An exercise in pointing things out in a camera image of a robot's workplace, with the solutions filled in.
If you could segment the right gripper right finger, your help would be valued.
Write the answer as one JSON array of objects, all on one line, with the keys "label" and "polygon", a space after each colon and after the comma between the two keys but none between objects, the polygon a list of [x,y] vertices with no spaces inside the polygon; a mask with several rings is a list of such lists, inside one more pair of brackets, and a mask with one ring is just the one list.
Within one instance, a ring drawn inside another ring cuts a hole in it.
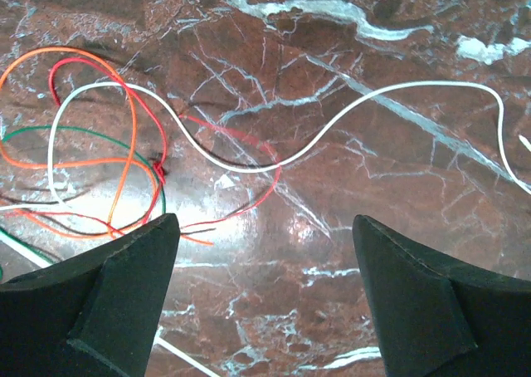
[{"label": "right gripper right finger", "polygon": [[530,283],[473,266],[374,218],[353,243],[388,376],[528,376]]}]

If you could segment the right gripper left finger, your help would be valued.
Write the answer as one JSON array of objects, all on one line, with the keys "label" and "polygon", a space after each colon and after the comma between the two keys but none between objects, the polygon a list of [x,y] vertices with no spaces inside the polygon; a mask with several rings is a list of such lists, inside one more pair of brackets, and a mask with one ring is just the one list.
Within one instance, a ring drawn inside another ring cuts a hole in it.
[{"label": "right gripper left finger", "polygon": [[166,213],[1,285],[3,376],[143,376],[178,251]]}]

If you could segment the long white zip tie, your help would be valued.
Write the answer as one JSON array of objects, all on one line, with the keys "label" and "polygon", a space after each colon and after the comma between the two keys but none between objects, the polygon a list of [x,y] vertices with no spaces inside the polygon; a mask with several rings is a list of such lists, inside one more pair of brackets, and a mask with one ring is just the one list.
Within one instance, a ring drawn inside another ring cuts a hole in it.
[{"label": "long white zip tie", "polygon": [[[1,242],[3,242],[8,247],[10,247],[13,251],[17,252],[19,255],[26,258],[29,262],[33,263],[34,265],[40,268],[49,267],[52,264],[52,261],[50,260],[50,258],[45,256],[43,252],[15,238],[13,235],[10,235],[3,228],[1,228]],[[219,374],[216,373],[215,371],[209,369],[208,367],[206,367],[199,361],[195,360],[193,357],[186,354],[185,352],[177,348],[175,345],[167,342],[162,337],[161,326],[158,328],[157,332],[155,333],[155,337],[153,339],[153,346],[159,346],[165,349],[166,351],[170,352],[172,355],[175,355],[180,360],[183,360],[184,362],[186,362],[188,365],[201,371],[206,376],[211,376],[211,377],[219,376]]]}]

